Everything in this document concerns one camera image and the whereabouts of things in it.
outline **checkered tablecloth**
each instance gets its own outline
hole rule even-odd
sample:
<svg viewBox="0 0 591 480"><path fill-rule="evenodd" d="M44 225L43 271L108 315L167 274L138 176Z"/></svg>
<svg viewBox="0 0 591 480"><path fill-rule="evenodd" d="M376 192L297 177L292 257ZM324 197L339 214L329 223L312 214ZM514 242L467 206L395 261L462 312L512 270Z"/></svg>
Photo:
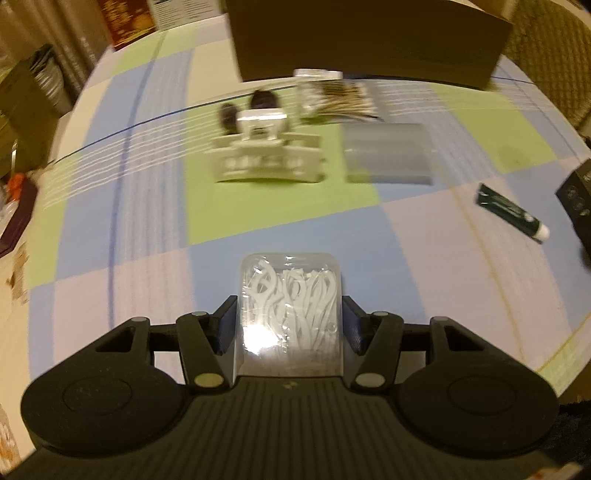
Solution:
<svg viewBox="0 0 591 480"><path fill-rule="evenodd" d="M296 118L291 79L241 83L224 17L105 54L26 234L23 385L129 317L214 310L237 293L247 254L317 251L367 311L454 318L562 392L591 356L591 273L554 192L589 150L531 81L504 57L486 92L372 81L387 121L430 131L432 186L347 183L339 126L297 124L323 137L323 182L216 184L203 151L221 133L220 101L244 106L261 85ZM475 206L480 181L550 239ZM173 357L157 361L181 377Z"/></svg>

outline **plaid tablecloth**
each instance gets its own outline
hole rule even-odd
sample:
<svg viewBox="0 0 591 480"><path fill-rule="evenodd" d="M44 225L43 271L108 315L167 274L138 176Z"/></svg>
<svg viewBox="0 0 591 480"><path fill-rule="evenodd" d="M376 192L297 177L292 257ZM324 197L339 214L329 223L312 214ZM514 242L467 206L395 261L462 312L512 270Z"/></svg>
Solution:
<svg viewBox="0 0 591 480"><path fill-rule="evenodd" d="M12 302L0 340L0 384L13 385L0 403L21 451L31 379L129 317L213 311L257 251L331 253L343 292L367 311L454 318L558 393L589 360L591 272L554 196L589 150L508 59L486 92L373 82L387 121L430 131L432 186L347 183L337 125L297 126L323 137L321 183L214 183L203 150L221 133L220 101L243 106L260 85L296 112L291 79L241 83L224 17L100 61L41 179L23 240L28 301ZM538 216L550 239L538 245L475 206L480 181ZM181 377L173 356L157 362Z"/></svg>

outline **tube cap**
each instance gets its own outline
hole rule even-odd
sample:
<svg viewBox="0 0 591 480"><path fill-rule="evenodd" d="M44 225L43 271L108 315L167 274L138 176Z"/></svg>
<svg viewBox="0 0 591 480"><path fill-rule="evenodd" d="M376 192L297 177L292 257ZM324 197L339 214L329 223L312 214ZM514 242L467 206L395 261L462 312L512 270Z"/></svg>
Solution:
<svg viewBox="0 0 591 480"><path fill-rule="evenodd" d="M532 237L538 242L545 242L550 238L550 229L546 227L542 222L540 222L540 226L538 227L538 231Z"/></svg>

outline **curtain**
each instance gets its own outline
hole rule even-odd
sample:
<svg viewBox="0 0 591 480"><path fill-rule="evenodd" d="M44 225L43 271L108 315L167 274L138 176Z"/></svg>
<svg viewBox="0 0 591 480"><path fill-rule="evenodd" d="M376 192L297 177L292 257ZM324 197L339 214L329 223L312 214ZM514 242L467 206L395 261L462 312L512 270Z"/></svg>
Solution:
<svg viewBox="0 0 591 480"><path fill-rule="evenodd" d="M75 99L110 40L95 0L0 0L0 66L53 45Z"/></svg>

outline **plastic box of dental floss picks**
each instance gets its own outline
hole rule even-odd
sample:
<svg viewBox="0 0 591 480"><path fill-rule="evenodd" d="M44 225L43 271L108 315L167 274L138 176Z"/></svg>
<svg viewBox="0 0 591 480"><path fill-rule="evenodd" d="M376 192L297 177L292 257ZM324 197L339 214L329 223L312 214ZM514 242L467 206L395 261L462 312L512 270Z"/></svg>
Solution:
<svg viewBox="0 0 591 480"><path fill-rule="evenodd" d="M322 253L260 253L241 265L236 375L342 374L341 282Z"/></svg>

